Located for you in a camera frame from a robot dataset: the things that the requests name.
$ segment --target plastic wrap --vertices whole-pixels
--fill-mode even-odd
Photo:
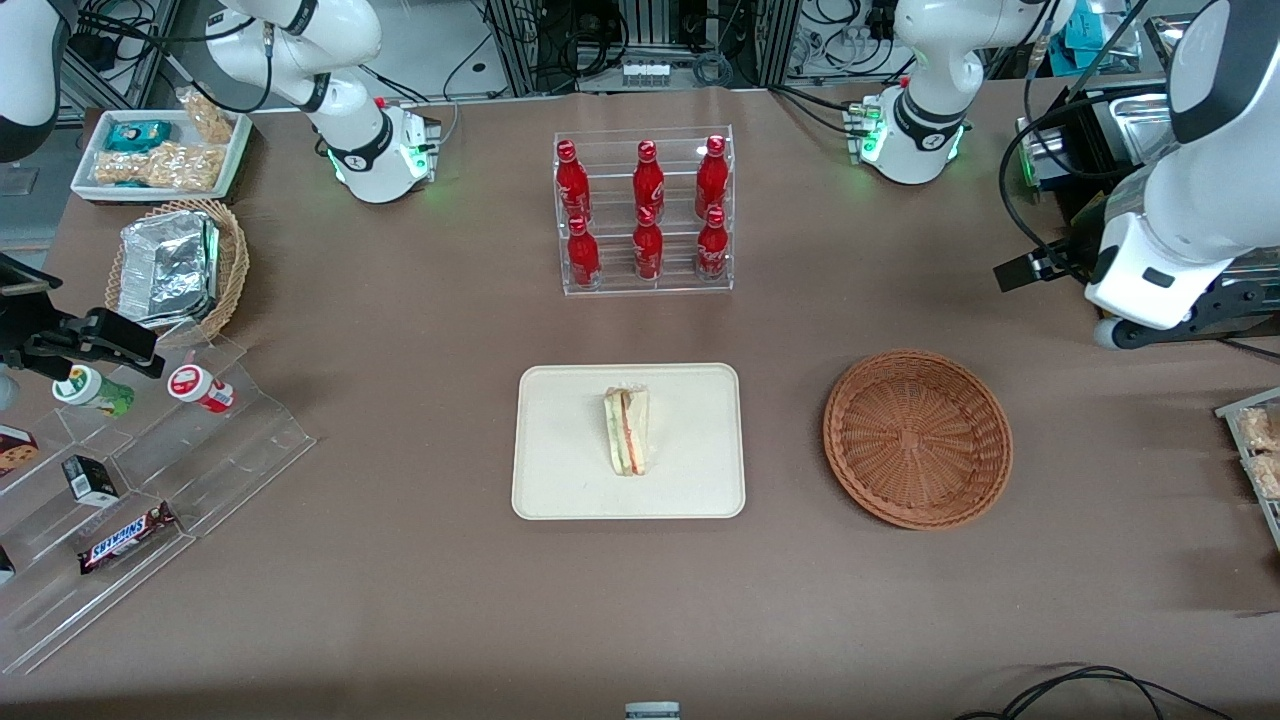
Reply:
[[[146,181],[151,168],[151,156],[146,152],[97,154],[93,163],[93,179],[102,184]]]
[[[145,182],[151,187],[207,192],[218,183],[225,160],[225,147],[164,142],[151,151]]]
[[[232,122],[227,119],[218,105],[214,105],[211,100],[191,86],[179,87],[175,94],[178,102],[182,102],[187,117],[191,118],[205,142],[227,145],[232,141]]]

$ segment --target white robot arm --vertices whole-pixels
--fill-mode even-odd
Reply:
[[[975,50],[1050,37],[1074,10],[1074,0],[901,0],[893,29],[915,51],[916,68],[905,88],[864,99],[869,135],[859,159],[905,184],[938,177],[982,87]]]
[[[388,202],[434,172],[439,128],[399,108],[381,108],[352,68],[378,56],[381,26],[366,0],[224,0],[207,42],[230,77],[268,87],[311,119],[329,145],[338,179],[366,202]]]
[[[35,152],[58,122],[59,70],[70,28],[72,0],[0,3],[0,163]]]
[[[1280,245],[1280,3],[1215,0],[1169,72],[1179,142],[1106,206],[1085,297],[1156,329],[1184,320],[1235,258]]]
[[[434,173],[439,128],[380,108],[352,70],[378,55],[381,26],[367,0],[228,0],[209,18],[214,60],[307,113],[338,179],[367,202],[404,195]],[[0,0],[0,161],[29,155],[58,119],[59,69],[73,0]]]

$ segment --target red bottle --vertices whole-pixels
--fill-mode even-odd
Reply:
[[[707,225],[698,233],[698,261],[694,272],[703,282],[712,282],[724,274],[724,254],[728,251],[728,232],[724,229],[724,209],[712,205],[707,209]]]
[[[707,155],[698,167],[698,197],[694,211],[707,219],[707,209],[724,204],[724,188],[728,186],[728,163],[724,160],[724,137],[713,135],[707,138]]]
[[[640,163],[631,178],[636,193],[636,208],[653,208],[654,217],[662,218],[663,177],[658,167],[658,145],[652,140],[641,140],[637,149]]]
[[[567,215],[580,214],[590,222],[591,188],[586,182],[586,168],[577,159],[577,147],[573,147],[573,141],[557,142],[556,156],[559,158],[559,163],[556,165],[556,190],[559,191],[564,213]]]
[[[653,208],[636,208],[636,232],[631,233],[636,250],[636,275],[655,281],[662,274],[662,231]]]
[[[600,287],[600,247],[586,232],[586,218],[581,213],[568,219],[568,265],[573,284],[586,290]]]

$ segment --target sandwich half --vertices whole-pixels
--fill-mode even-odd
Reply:
[[[609,457],[618,475],[643,475],[649,436],[649,391],[611,387],[604,393]]]

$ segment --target acrylic display stand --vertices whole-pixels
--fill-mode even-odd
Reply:
[[[694,213],[698,165],[707,154],[707,137],[722,135],[727,140],[724,160],[728,163],[728,187],[724,191],[724,229],[728,249],[724,273],[712,282],[694,274],[698,256],[698,233],[703,220]],[[552,196],[556,204],[561,281],[564,295],[620,295],[667,291],[707,292],[733,290],[733,128],[731,126],[621,129],[603,132],[559,132],[556,142],[572,140],[577,159],[586,168],[591,186],[590,231],[600,246],[603,282],[594,290],[573,283],[568,263],[568,217],[556,191],[556,146],[552,145]],[[666,202],[658,223],[663,234],[662,275],[655,281],[640,279],[635,272],[635,250],[631,233],[636,229],[635,195],[631,177],[636,169],[636,145],[652,140],[658,145],[658,164],[666,174]]]
[[[72,406],[51,413],[27,428],[40,456],[0,478],[0,547],[17,569],[0,584],[5,673],[33,670],[315,445],[289,411],[253,383],[238,363],[244,350],[236,343],[209,341],[188,324],[165,334],[157,352],[165,357],[160,380],[120,368],[109,375],[136,391],[128,413],[106,418]],[[234,405],[212,414],[170,397],[164,380],[184,363],[230,384]],[[61,469],[72,455],[102,462],[119,501],[104,509],[77,503]],[[77,553],[161,501],[169,502],[177,524],[81,574]]]

